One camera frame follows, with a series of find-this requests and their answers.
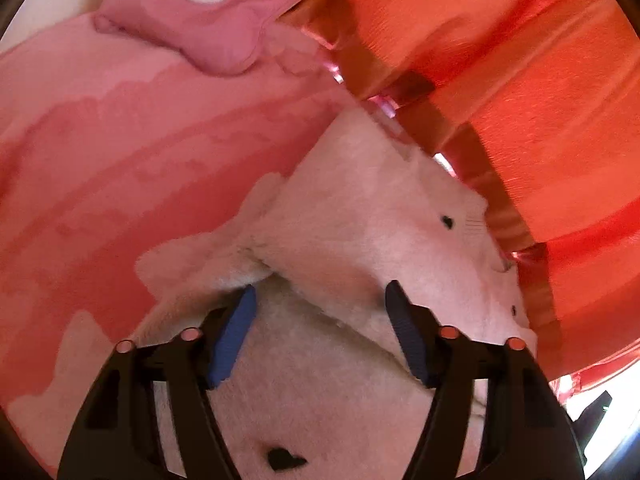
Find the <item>pink patterned bed blanket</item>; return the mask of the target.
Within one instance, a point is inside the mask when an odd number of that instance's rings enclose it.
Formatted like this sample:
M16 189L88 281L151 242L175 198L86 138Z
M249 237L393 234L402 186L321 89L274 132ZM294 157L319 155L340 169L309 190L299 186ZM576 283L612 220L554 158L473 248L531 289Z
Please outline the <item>pink patterned bed blanket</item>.
M306 47L278 29L220 79L83 16L2 56L1 404L42 474L115 347L154 346L134 340L156 304L138 260L223 226L348 110Z

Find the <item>pink pillow with white dot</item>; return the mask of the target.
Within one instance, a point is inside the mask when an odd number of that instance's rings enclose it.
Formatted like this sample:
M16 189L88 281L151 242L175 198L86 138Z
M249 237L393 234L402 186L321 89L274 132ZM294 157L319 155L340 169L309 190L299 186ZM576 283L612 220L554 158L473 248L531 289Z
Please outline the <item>pink pillow with white dot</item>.
M265 32L302 0L103 0L99 32L122 32L174 50L212 75L252 66Z

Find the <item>pink sweater with black hearts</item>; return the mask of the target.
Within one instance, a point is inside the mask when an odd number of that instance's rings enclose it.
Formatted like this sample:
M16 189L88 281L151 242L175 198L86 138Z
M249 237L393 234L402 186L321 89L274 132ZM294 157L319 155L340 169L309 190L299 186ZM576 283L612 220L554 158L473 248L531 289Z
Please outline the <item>pink sweater with black hearts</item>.
M156 304L134 340L168 340L254 285L255 321L209 396L240 475L272 478L276 446L305 460L296 479L398 479L433 396L409 372L385 286L398 281L472 339L536 341L485 210L436 160L345 110L290 176L260 178L223 226L138 260Z

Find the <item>orange curtain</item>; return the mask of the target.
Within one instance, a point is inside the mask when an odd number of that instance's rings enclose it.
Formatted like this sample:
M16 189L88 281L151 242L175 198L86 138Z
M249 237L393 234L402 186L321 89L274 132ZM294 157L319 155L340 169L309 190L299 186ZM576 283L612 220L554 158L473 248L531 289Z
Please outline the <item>orange curtain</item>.
M303 0L349 91L488 203L538 356L587 390L639 359L639 0Z

